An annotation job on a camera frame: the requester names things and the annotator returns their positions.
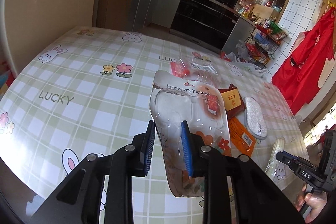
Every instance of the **silver bolt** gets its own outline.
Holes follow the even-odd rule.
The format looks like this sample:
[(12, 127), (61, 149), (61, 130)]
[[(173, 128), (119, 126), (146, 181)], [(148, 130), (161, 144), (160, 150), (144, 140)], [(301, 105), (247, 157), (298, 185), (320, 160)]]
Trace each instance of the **silver bolt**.
[(125, 150), (126, 150), (127, 152), (131, 152), (131, 151), (133, 151), (134, 149), (135, 149), (135, 146), (132, 145), (132, 144), (129, 144), (129, 145), (126, 145), (126, 146), (125, 146)]
[(97, 158), (95, 154), (90, 154), (86, 156), (87, 161), (94, 161)]
[(205, 153), (208, 153), (208, 152), (211, 151), (211, 147), (210, 147), (209, 145), (203, 145), (203, 146), (201, 147), (201, 150), (202, 150), (203, 152), (205, 152)]
[(243, 162), (248, 162), (250, 160), (250, 158), (246, 155), (240, 155), (239, 160), (241, 160)]

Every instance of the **green and white plaid pattern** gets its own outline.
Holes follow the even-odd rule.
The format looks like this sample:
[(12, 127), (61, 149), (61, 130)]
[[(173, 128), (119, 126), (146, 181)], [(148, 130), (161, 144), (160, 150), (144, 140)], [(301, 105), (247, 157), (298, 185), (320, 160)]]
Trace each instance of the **green and white plaid pattern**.
[[(85, 29), (94, 34), (80, 34)], [(66, 176), (62, 164), (65, 149), (73, 150), (81, 161), (89, 153), (112, 154), (130, 143), (134, 135), (145, 132), (151, 119), (148, 104), (155, 72), (171, 72), (171, 60), (179, 55), (193, 56), (194, 52), (145, 35), (139, 36), (141, 41), (124, 41), (123, 37), (124, 32), (100, 28), (70, 30), (41, 54), (56, 45), (67, 51), (45, 64), (39, 54), (0, 102), (1, 113), (8, 112), (8, 121), (5, 114), (0, 118), (0, 128), (4, 127), (0, 132), (0, 157), (43, 198)], [(296, 121), (275, 86), (246, 71), (240, 70), (242, 76), (236, 76), (224, 60), (199, 53), (208, 56), (218, 69), (220, 88), (233, 83), (242, 97), (253, 97), (261, 105), (268, 137), (255, 146), (252, 159), (263, 170), (278, 136), (285, 137), (286, 151), (308, 158)], [(131, 65), (131, 72), (125, 69), (118, 73), (116, 66), (122, 63)], [(10, 121), (15, 125), (12, 133), (7, 130)], [(240, 154), (234, 147), (232, 153)], [(286, 167), (285, 180), (276, 180), (279, 188), (285, 188), (293, 176)], [(171, 194), (156, 138), (151, 171), (145, 178), (133, 178), (135, 223), (201, 223), (201, 200)]]

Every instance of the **red cloth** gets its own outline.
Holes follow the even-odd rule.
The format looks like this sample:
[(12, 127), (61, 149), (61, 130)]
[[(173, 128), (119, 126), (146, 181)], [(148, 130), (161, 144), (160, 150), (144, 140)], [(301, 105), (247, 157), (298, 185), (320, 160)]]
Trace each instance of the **red cloth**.
[(279, 88), (294, 115), (315, 97), (326, 59), (334, 59), (334, 9), (322, 16), (311, 31), (304, 32), (303, 41), (272, 77), (272, 84)]

